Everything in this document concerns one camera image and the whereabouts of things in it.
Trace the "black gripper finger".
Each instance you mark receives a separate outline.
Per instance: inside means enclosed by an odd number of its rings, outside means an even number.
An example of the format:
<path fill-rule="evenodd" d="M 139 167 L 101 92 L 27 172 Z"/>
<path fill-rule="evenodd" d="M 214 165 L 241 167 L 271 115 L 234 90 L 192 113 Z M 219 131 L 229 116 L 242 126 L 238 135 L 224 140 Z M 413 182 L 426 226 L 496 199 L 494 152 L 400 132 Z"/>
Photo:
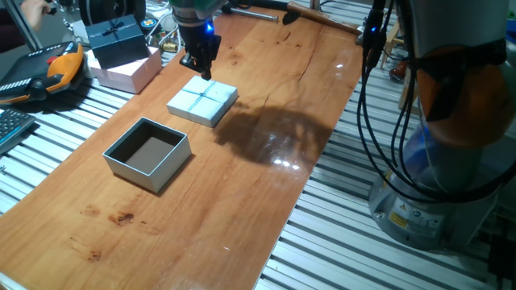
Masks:
<path fill-rule="evenodd" d="M 187 52 L 181 59 L 180 64 L 198 73 L 201 78 L 206 78 L 206 66 L 201 60 L 197 60 Z"/>
<path fill-rule="evenodd" d="M 221 40 L 222 37 L 220 35 L 213 35 L 213 37 L 209 40 L 209 42 L 206 45 L 206 69 L 204 72 L 205 80 L 210 80 L 212 78 L 212 62 L 215 61 L 217 58 Z"/>

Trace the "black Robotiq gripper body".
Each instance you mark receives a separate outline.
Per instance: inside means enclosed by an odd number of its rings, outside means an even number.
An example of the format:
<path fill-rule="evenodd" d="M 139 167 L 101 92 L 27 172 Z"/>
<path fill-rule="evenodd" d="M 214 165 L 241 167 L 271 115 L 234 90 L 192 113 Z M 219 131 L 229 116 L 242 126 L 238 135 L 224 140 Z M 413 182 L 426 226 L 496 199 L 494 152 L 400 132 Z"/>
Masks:
<path fill-rule="evenodd" d="M 215 60 L 221 44 L 221 36 L 215 34 L 214 22 L 206 20 L 197 26 L 181 26 L 181 38 L 186 51 L 197 59 Z"/>

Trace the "person hand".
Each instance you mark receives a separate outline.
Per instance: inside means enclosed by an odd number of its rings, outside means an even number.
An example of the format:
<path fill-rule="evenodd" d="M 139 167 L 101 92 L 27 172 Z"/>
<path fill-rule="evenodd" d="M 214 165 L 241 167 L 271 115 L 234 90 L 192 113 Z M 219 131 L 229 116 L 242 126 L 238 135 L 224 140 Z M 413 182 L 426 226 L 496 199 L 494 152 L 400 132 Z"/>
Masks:
<path fill-rule="evenodd" d="M 51 11 L 50 4 L 45 0 L 25 0 L 20 8 L 34 30 L 40 29 L 43 17 Z"/>

